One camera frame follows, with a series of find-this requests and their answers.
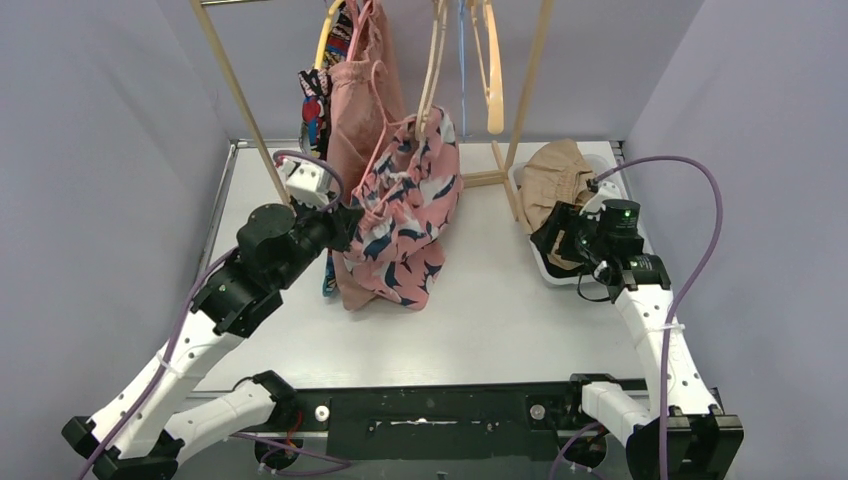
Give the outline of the beige shorts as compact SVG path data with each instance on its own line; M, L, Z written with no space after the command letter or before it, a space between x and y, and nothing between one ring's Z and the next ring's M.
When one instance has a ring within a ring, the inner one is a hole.
M583 207L592 196L587 182L595 178L592 167L573 139L550 142L539 149L524 168L523 184L518 193L529 232L542 225L557 201ZM564 270L576 269L579 264L553 255L549 261Z

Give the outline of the pink shark print shorts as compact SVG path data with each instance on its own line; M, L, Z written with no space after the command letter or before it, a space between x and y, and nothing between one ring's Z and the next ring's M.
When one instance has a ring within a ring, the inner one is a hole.
M366 167L351 193L363 216L350 247L333 256L348 311L382 298L423 309L446 261L439 237L464 189L455 126L432 107L424 130L409 118Z

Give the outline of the white plastic basket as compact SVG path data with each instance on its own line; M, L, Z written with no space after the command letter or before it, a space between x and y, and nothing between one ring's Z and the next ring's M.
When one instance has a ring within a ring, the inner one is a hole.
M583 157L596 175L600 175L616 166L614 159L599 154L584 154ZM522 187L524 168L527 164L527 161L515 163L507 172L510 187L515 195L518 195ZM602 193L606 198L630 198L620 173L611 175L602 181ZM540 275L549 288L575 286L578 283L578 272L576 269L564 270L558 265L551 263L546 255L542 255L538 251L538 248L530 238L528 242Z

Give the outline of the blue hanger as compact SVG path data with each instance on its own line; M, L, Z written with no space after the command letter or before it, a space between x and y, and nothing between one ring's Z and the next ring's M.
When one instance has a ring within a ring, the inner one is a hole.
M465 2L457 0L457 58L460 75L460 137L468 138L467 133L467 83L466 83L466 55L465 55Z

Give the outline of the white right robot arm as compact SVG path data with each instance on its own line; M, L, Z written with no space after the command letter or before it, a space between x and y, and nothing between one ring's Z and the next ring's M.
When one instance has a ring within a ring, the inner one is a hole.
M638 230L640 206L607 199L595 212L556 203L531 236L607 290L641 363L648 391L644 407L604 375L574 375L580 389L562 400L564 417L578 427L594 420L625 448L634 479L723 479L744 439L738 416L725 413L689 352L684 326L660 257Z

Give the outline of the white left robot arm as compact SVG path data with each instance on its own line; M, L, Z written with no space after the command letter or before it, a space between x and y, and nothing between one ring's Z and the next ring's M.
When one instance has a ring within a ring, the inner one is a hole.
M98 479L171 479L200 451L241 430L281 427L295 416L294 389L273 371L254 374L200 406L180 407L211 369L283 305L325 250L350 246L364 212L344 205L297 218L282 204L256 208L237 245L192 286L174 329L137 376L89 417L62 429Z

